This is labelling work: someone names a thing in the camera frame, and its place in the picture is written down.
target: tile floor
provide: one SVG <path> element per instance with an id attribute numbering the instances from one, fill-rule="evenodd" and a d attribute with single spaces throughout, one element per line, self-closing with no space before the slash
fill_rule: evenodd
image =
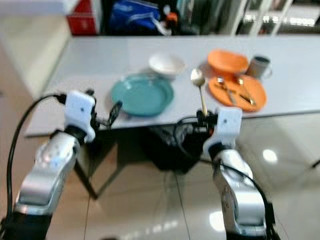
<path id="1" fill-rule="evenodd" d="M 1 133 L 8 132 L 2 121 Z M 320 157 L 320 114 L 247 119 L 237 146 L 256 180 L 272 199 L 282 240 L 319 239 L 320 166 L 307 170 Z M 1 164 L 10 138 L 1 138 Z M 15 162 L 15 193 L 37 144 L 21 142 Z M 277 161 L 266 161 L 272 150 Z M 117 168 L 113 148 L 92 182 L 101 185 Z M 1 215 L 4 214 L 4 170 L 1 170 Z M 186 175 L 161 172 L 149 161 L 135 161 L 120 172 L 98 200 L 74 174 L 68 177 L 48 240 L 225 240 L 220 196 L 212 170 L 199 163 Z"/>

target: cup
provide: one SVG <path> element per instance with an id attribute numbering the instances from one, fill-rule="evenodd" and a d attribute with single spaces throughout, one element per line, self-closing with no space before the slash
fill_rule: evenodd
<path id="1" fill-rule="evenodd" d="M 269 58 L 260 55 L 254 56 L 245 74 L 259 80 L 270 78 L 272 69 Z"/>

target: green plate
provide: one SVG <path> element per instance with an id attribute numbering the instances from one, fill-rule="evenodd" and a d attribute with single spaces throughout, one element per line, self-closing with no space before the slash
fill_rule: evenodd
<path id="1" fill-rule="evenodd" d="M 114 103 L 121 101 L 122 110 L 136 116 L 162 113 L 174 98 L 174 90 L 165 78 L 155 74 L 130 75 L 117 82 L 111 92 Z"/>

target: table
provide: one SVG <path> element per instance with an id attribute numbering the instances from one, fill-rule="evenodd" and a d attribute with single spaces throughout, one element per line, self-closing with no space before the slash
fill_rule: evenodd
<path id="1" fill-rule="evenodd" d="M 131 117 L 122 113 L 113 127 L 133 128 L 173 124 L 178 119 L 194 115 L 201 108 L 199 91 L 189 81 L 194 67 L 206 67 L 208 53 L 217 48 L 271 59 L 273 75 L 264 80 L 268 96 L 259 112 L 245 113 L 244 118 L 289 115 L 320 111 L 320 81 L 318 80 L 319 36 L 186 36 L 186 37 L 77 37 L 72 38 L 45 90 L 46 93 L 93 88 L 97 98 L 98 116 L 107 118 L 112 107 L 110 90 L 128 73 L 144 71 L 149 57 L 156 52 L 168 52 L 183 59 L 186 70 L 171 82 L 174 100 L 160 115 Z M 218 103 L 206 90 L 208 109 Z M 33 114 L 26 136 L 47 135 L 64 122 L 63 106 L 54 100 L 42 103 Z"/>

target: shelf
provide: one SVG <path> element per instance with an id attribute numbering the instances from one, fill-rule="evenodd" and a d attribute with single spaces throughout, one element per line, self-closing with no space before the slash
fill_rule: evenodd
<path id="1" fill-rule="evenodd" d="M 79 0 L 0 0 L 0 17 L 67 15 Z"/>

